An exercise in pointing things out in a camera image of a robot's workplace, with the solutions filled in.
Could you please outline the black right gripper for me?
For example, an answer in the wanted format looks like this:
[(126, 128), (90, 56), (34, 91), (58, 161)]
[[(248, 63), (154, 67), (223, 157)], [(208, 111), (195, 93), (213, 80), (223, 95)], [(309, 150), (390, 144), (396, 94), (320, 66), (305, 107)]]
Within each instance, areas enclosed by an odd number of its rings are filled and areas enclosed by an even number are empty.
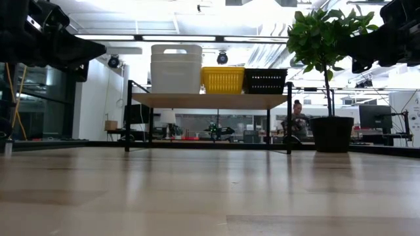
[(357, 60), (378, 61), (380, 66), (418, 66), (419, 22), (400, 28), (384, 24), (371, 33), (345, 36), (340, 39), (340, 51)]

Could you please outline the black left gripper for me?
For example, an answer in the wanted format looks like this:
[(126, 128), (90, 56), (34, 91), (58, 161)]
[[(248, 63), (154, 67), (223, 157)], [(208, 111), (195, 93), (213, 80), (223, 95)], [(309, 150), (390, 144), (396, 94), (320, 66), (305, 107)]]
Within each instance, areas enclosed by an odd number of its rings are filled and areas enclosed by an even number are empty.
[(100, 43), (82, 39), (67, 30), (52, 34), (1, 31), (1, 61), (27, 66), (78, 68), (107, 51)]

